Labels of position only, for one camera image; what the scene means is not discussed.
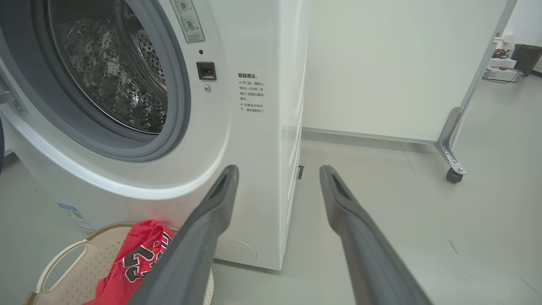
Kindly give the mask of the beige perforated laundry basket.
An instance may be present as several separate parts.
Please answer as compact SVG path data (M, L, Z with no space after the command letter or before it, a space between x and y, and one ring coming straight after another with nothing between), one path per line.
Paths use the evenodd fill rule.
M37 288L25 305L83 305L95 298L97 282L106 277L124 239L135 222L119 222L101 228L86 239L58 253L43 271ZM214 290L213 273L205 305Z

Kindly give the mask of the white box device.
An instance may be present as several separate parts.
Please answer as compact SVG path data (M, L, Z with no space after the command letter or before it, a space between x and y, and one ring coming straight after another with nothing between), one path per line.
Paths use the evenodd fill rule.
M491 58L482 79L500 83L518 83L525 79L523 72L515 66L516 60L510 58Z

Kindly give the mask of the grey warning sticker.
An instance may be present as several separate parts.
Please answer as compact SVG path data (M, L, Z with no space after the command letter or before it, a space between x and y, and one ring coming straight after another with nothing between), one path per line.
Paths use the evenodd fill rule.
M203 42L205 35L192 0L170 0L187 43Z

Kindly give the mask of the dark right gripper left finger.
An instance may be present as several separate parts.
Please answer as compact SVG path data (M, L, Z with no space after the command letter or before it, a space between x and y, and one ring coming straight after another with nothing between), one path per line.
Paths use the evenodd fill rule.
M218 238L231 223L238 181L238 166L226 166L127 305L205 305Z

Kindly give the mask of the dark trash bin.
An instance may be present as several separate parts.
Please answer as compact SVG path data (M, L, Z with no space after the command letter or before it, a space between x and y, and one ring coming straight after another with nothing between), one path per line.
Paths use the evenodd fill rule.
M515 69L528 77L541 57L542 47L516 43L511 59L516 61Z

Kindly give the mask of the blue energy label sticker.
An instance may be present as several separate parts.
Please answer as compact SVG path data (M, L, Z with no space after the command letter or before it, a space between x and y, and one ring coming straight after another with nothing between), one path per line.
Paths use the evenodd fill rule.
M91 226L87 219L73 206L68 206L62 203L57 203L57 205L68 214L68 216L75 222L78 228L87 230L89 232L95 232L96 229Z

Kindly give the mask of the metal partition foot bracket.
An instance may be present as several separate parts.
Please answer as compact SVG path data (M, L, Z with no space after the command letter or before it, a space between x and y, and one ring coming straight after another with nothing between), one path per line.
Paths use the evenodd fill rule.
M461 119L463 109L461 107L455 107L449 113L445 126L439 136L438 141L435 143L437 151L441 156L446 160L449 168L453 168L458 174L466 175L466 170L458 162L457 158L452 151L452 138L456 132L457 127L459 126L459 121Z

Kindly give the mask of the red Bulls jersey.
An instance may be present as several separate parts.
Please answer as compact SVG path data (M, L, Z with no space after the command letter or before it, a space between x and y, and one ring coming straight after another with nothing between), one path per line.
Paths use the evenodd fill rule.
M83 305L127 305L174 236L174 231L161 221L133 225L109 273L97 282L95 298Z

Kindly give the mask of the white washing machine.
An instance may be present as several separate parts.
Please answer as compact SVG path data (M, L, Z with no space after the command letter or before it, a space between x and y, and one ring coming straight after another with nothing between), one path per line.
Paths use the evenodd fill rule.
M215 258L280 270L299 170L309 0L0 0L0 114L55 203L180 227L239 170Z

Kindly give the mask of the white partition panel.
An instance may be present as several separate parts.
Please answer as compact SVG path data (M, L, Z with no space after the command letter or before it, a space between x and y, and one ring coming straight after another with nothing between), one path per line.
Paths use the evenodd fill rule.
M303 129L433 144L517 0L312 0Z

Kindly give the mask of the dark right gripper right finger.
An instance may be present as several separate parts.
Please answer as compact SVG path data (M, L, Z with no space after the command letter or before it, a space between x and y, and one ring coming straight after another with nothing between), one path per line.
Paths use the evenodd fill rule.
M339 235L357 305L432 305L368 212L329 165L319 169L327 219Z

